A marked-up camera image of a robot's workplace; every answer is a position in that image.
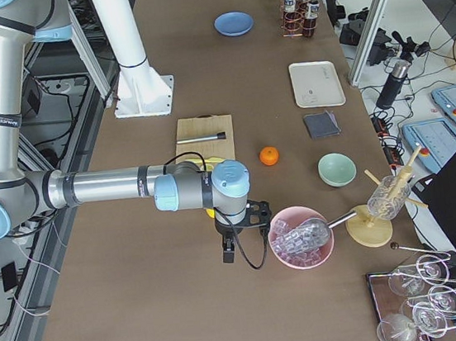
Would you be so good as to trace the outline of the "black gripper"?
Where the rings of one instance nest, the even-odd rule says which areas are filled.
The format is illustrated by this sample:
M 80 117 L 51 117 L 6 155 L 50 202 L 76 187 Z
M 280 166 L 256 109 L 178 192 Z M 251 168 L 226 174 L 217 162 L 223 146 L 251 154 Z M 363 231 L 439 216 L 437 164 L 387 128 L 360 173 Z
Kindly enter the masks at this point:
M 222 261 L 223 263 L 233 263 L 235 261 L 235 241 L 227 235 L 239 234 L 245 229 L 258 228 L 261 233 L 269 232 L 271 223 L 270 205 L 267 201 L 247 202 L 245 217 L 236 224 L 233 220 L 225 224 L 215 220 L 215 229 L 224 237 L 222 238 Z

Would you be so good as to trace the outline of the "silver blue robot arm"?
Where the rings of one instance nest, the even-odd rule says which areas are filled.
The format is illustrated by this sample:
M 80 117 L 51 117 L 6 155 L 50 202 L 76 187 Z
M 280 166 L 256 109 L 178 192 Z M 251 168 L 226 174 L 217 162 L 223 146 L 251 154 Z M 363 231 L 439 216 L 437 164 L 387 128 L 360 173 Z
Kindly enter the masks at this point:
M 135 197 L 154 198 L 161 211 L 214 210 L 226 263 L 241 250 L 245 228 L 256 227 L 266 237 L 272 212 L 266 201 L 248 198 L 249 172 L 237 160 L 227 159 L 212 171 L 188 161 L 86 173 L 20 170 L 25 47 L 71 34 L 68 0 L 0 0 L 0 239 L 47 210 Z

